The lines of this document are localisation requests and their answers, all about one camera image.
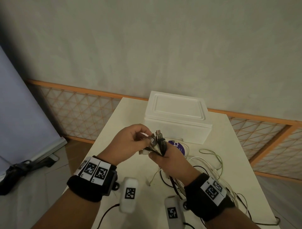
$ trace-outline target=hand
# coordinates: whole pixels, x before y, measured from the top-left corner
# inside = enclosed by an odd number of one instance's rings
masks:
[[[180,180],[185,186],[194,181],[200,172],[196,170],[175,146],[167,142],[165,155],[159,156],[154,152],[149,157],[169,176]]]
[[[149,128],[142,124],[125,127],[97,157],[117,166],[151,144],[151,140],[142,133],[148,136],[152,134]]]

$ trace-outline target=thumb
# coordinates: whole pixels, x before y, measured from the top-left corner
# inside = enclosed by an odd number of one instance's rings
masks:
[[[151,140],[148,138],[144,138],[143,140],[134,142],[134,144],[135,144],[135,150],[139,151],[149,146],[151,144]]]
[[[152,161],[154,161],[156,164],[158,164],[159,167],[162,167],[163,162],[164,162],[164,157],[158,155],[155,152],[149,153],[149,157],[151,158]]]

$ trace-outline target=orange metal frame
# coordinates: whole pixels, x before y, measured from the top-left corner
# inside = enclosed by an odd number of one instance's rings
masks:
[[[29,82],[31,84],[34,84],[34,85],[39,85],[39,86],[44,86],[44,87],[51,87],[51,88],[56,88],[56,89],[63,89],[63,90],[68,90],[68,91],[84,93],[84,94],[100,95],[100,96],[106,96],[106,97],[111,97],[111,98],[119,98],[119,99],[121,99],[123,97],[126,97],[126,98],[134,98],[134,99],[140,99],[140,100],[148,101],[147,98],[139,98],[139,97],[133,97],[133,96],[128,96],[128,95],[114,94],[114,93],[109,93],[109,92],[101,92],[101,91],[90,90],[90,89],[86,89],[86,88],[72,87],[72,86],[49,83],[49,82],[43,82],[43,81],[32,80],[32,79],[28,79],[27,82]],[[279,119],[279,118],[270,118],[270,117],[265,117],[265,116],[252,115],[252,114],[249,115],[249,114],[243,114],[243,113],[232,112],[232,111],[215,110],[215,109],[210,109],[210,108],[208,108],[208,111],[216,112],[216,113],[222,113],[222,114],[226,114],[228,116],[237,117],[237,118],[245,118],[245,119],[264,121],[264,122],[272,122],[272,123],[278,123],[278,124],[285,124],[286,125],[280,133],[278,133],[272,140],[270,140],[267,143],[267,145],[265,147],[263,147],[259,152],[257,152],[249,160],[251,166],[254,166],[256,163],[258,163],[270,151],[272,151],[278,144],[280,144],[284,139],[286,139],[293,131],[295,131],[299,127],[302,127],[302,122],[300,122],[300,121]],[[92,144],[94,143],[94,141],[88,140],[88,139],[82,139],[82,138],[72,137],[72,136],[65,136],[65,137],[69,138],[69,139],[73,139],[73,140],[92,143]],[[301,181],[301,180],[296,180],[296,179],[291,179],[291,178],[286,178],[286,177],[281,177],[281,176],[276,176],[276,175],[261,173],[261,172],[255,172],[255,174],[260,175],[260,176],[279,178],[279,179],[283,179],[283,180],[286,179],[286,180],[291,180],[291,181],[295,181],[295,182]]]

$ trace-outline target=wrist strap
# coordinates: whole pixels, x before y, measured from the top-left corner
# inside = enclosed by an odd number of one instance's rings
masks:
[[[205,222],[235,207],[226,190],[205,173],[186,186],[185,192],[189,209]]]
[[[87,157],[67,185],[79,197],[91,201],[101,201],[103,195],[109,195],[117,179],[116,166],[98,159]]]

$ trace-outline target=metal grid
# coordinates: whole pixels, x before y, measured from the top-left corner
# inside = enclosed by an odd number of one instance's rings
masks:
[[[248,159],[285,127],[283,124],[236,117],[229,117],[229,120]]]
[[[254,167],[254,171],[302,179],[302,128],[267,154]]]
[[[62,134],[96,140],[120,99],[38,86]]]

